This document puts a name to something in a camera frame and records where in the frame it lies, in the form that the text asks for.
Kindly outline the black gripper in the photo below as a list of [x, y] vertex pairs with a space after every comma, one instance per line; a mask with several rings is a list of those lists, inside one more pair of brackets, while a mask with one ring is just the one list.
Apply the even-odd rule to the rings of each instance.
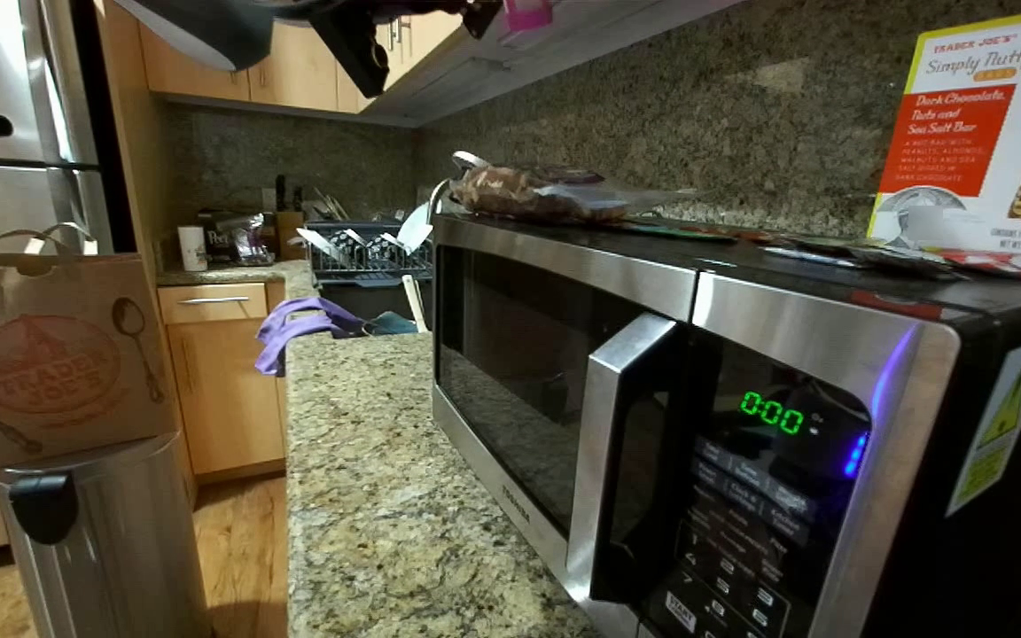
[[363, 97], [379, 97], [391, 57], [374, 30], [406, 13], [455, 13], [483, 38], [499, 0], [116, 0], [178, 55], [215, 73], [247, 73], [272, 50], [275, 21], [305, 21], [352, 74]]

